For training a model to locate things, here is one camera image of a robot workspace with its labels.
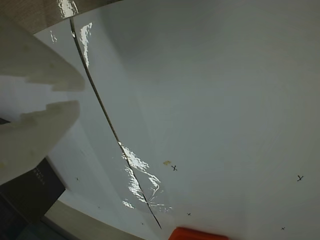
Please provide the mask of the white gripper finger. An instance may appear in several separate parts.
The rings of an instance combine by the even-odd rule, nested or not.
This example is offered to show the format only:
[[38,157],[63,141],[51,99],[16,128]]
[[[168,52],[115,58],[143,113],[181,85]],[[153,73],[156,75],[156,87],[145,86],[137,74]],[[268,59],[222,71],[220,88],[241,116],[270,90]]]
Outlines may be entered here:
[[85,89],[85,79],[75,67],[3,15],[0,17],[0,74],[50,85],[57,92]]
[[77,100],[51,103],[0,126],[0,183],[34,169],[80,116]]

